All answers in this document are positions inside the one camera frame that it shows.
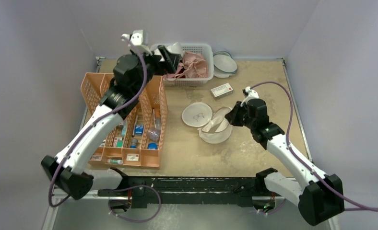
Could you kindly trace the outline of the white mesh laundry bag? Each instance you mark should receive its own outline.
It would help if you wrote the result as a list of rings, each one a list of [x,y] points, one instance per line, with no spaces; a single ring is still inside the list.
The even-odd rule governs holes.
[[[230,107],[221,107],[217,111],[202,102],[188,105],[181,114],[181,119],[187,126],[198,129],[199,137],[209,144],[220,144],[229,139],[233,126],[225,115],[231,112]]]

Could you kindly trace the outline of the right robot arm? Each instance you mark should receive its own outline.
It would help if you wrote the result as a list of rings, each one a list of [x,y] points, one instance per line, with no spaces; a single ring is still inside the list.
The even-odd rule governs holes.
[[[237,101],[225,115],[229,124],[250,129],[253,139],[274,155],[294,177],[290,180],[276,169],[256,174],[255,189],[261,195],[274,192],[297,206],[303,219],[316,226],[345,211],[341,179],[328,175],[312,164],[293,144],[285,132],[269,120],[266,103],[262,99]]]

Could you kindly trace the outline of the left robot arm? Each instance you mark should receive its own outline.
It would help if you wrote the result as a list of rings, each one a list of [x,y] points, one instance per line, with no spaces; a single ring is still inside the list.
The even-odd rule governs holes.
[[[83,198],[91,190],[111,190],[117,196],[128,192],[129,183],[115,170],[86,170],[88,161],[100,143],[139,102],[139,96],[153,76],[174,74],[182,60],[179,51],[170,52],[164,45],[155,51],[132,46],[130,53],[118,58],[109,88],[100,99],[90,120],[75,138],[56,156],[45,156],[41,166],[50,179],[48,201],[52,202],[57,186],[68,197]]]

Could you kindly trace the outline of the pink lace bra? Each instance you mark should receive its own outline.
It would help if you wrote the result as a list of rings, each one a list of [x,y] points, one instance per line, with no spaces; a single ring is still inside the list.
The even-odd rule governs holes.
[[[200,53],[185,51],[182,60],[178,64],[177,71],[172,74],[163,75],[166,81],[177,79],[203,79],[209,76],[209,66],[205,57]]]

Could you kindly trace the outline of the white satin bra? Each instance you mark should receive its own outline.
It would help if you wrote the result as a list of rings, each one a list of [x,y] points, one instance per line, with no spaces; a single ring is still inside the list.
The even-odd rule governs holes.
[[[172,54],[179,54],[181,56],[184,55],[184,50],[179,42],[175,42],[174,44],[167,46],[166,49]]]

